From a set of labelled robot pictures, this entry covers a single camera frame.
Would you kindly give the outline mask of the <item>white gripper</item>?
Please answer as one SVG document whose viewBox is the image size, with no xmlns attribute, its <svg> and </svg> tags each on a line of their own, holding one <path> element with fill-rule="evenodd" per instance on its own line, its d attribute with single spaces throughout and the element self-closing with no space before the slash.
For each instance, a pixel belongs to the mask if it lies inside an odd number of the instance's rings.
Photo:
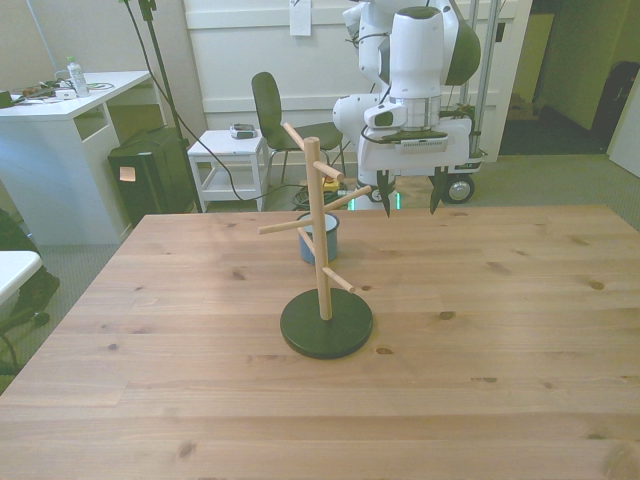
<svg viewBox="0 0 640 480">
<path fill-rule="evenodd" d="M 370 117 L 359 131 L 358 174 L 377 171 L 377 186 L 387 216 L 395 177 L 389 170 L 436 167 L 430 176 L 433 186 L 430 213 L 433 214 L 445 191 L 448 167 L 469 159 L 468 117 L 445 118 L 433 126 L 419 120 L 413 125 L 407 117 Z"/>
</svg>

